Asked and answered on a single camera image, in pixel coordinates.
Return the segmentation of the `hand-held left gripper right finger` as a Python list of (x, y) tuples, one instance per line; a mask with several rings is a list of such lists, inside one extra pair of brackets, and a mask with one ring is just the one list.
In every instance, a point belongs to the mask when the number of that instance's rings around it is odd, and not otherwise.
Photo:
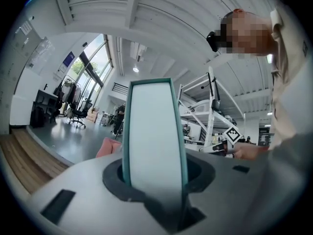
[(310, 181), (310, 135), (296, 135), (254, 161), (188, 150), (192, 181), (187, 235), (261, 235), (276, 230)]

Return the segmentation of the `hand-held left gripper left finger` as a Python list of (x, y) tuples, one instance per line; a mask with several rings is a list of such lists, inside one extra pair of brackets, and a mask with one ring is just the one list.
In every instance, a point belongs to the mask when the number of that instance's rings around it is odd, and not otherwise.
[(107, 155), (72, 165), (33, 193), (29, 207), (40, 213), (61, 190), (70, 190), (73, 199), (58, 225), (50, 225), (59, 234), (166, 235), (142, 203), (121, 201), (105, 187), (104, 168), (120, 158)]

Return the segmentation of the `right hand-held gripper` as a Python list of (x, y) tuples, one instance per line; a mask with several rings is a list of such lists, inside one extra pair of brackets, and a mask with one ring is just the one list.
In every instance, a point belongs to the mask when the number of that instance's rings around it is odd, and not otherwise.
[(227, 158), (234, 158), (234, 146), (237, 143), (244, 143), (246, 140), (244, 136), (239, 133), (237, 129), (234, 127), (228, 128), (224, 133), (223, 136), (225, 140), (223, 143), (211, 145), (211, 146), (204, 146), (199, 149), (200, 152), (203, 153), (212, 153), (212, 154), (225, 154)]

